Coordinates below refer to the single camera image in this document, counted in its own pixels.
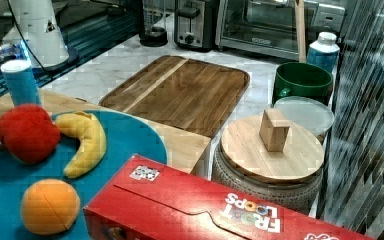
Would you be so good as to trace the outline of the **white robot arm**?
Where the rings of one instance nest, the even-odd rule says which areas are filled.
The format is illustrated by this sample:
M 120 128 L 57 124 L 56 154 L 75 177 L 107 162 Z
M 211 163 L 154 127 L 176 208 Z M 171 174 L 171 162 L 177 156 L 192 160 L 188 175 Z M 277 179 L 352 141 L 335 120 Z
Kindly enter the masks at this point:
M 66 45 L 55 18 L 52 0 L 8 0 L 14 19 L 3 42 L 20 44 L 33 68 L 56 71 L 78 59 Z

